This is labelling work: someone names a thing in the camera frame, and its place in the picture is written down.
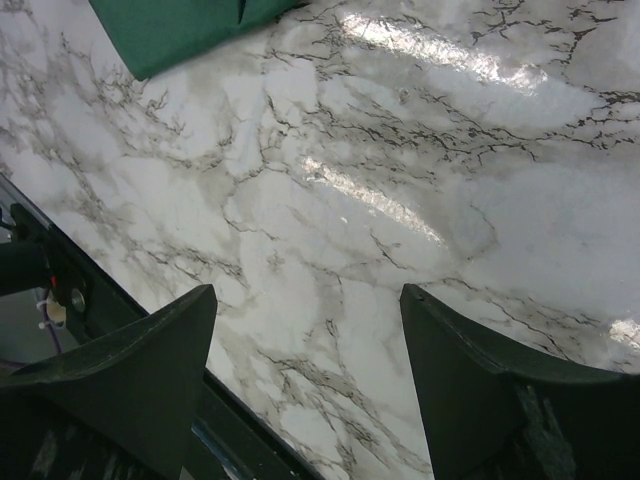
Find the marble surface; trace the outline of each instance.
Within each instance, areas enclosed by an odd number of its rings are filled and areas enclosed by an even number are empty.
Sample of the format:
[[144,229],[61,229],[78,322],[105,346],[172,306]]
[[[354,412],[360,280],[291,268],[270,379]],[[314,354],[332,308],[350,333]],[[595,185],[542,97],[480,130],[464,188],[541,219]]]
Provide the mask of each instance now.
[[640,371],[639,23],[313,0],[140,83],[86,0],[5,0],[1,170],[147,309],[212,283],[208,367],[327,479],[429,478],[403,283]]

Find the marble countertop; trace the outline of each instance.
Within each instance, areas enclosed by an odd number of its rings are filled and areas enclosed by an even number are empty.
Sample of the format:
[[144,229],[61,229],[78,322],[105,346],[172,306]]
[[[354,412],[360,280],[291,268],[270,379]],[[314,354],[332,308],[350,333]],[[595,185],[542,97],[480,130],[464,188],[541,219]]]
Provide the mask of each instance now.
[[0,7],[0,168],[328,480],[430,477],[399,292],[640,371],[638,2],[313,0],[147,82]]

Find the metal bolt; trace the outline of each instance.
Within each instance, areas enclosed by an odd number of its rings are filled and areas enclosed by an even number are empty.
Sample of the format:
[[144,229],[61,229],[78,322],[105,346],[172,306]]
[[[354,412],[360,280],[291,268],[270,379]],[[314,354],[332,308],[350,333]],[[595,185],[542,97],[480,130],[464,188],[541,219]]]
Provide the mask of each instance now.
[[86,307],[86,304],[84,303],[84,297],[82,296],[80,290],[78,290],[77,288],[71,290],[71,305],[73,305],[73,308],[75,308],[75,310],[80,313],[84,312],[84,309]]

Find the folded green fabric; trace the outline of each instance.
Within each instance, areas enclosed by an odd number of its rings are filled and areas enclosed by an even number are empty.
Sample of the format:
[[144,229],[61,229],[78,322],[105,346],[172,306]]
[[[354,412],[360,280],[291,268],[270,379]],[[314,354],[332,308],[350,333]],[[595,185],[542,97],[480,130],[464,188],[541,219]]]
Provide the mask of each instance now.
[[264,25],[299,0],[90,0],[138,80]]

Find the black cylinder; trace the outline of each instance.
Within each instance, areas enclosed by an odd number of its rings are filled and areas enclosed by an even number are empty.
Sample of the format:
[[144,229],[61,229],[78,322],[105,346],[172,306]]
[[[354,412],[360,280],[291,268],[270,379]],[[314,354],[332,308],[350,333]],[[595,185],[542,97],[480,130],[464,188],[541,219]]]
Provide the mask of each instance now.
[[41,245],[29,241],[0,244],[0,296],[48,283],[47,257]]

